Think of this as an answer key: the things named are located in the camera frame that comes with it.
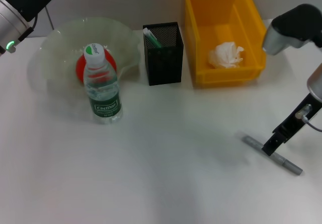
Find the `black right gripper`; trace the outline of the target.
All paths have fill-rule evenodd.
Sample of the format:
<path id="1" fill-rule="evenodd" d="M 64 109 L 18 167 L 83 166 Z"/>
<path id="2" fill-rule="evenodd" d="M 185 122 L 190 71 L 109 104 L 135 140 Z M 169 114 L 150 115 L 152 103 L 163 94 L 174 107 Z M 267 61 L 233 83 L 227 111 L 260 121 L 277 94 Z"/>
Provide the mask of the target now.
<path id="1" fill-rule="evenodd" d="M 262 147 L 262 151 L 271 156 L 276 149 L 282 144 L 287 142 L 304 126 L 301 119 L 296 118 L 296 113 L 302 110 L 305 106 L 310 105 L 311 109 L 306 117 L 310 120 L 319 111 L 319 101 L 316 100 L 311 94 L 308 94 L 302 102 L 293 110 L 293 112 L 280 124 L 274 131 L 273 135 L 266 141 Z"/>

